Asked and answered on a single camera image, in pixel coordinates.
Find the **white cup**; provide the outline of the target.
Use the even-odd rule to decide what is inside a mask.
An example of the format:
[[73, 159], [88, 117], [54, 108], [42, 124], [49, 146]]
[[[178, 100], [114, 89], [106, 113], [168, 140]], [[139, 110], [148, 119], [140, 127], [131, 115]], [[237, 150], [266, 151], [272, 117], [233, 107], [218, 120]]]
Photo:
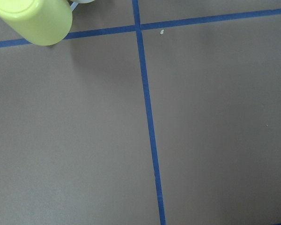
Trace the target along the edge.
[[70, 0], [71, 2], [77, 2], [78, 4], [87, 4], [87, 3], [91, 3], [95, 0]]

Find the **yellow cup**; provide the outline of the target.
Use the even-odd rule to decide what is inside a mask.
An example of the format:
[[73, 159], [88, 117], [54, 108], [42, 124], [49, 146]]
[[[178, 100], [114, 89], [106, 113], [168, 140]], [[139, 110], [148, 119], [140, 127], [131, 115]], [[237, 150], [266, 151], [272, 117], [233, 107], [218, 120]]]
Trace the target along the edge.
[[66, 0], [0, 0], [0, 19], [30, 43], [50, 46], [67, 36], [73, 16]]

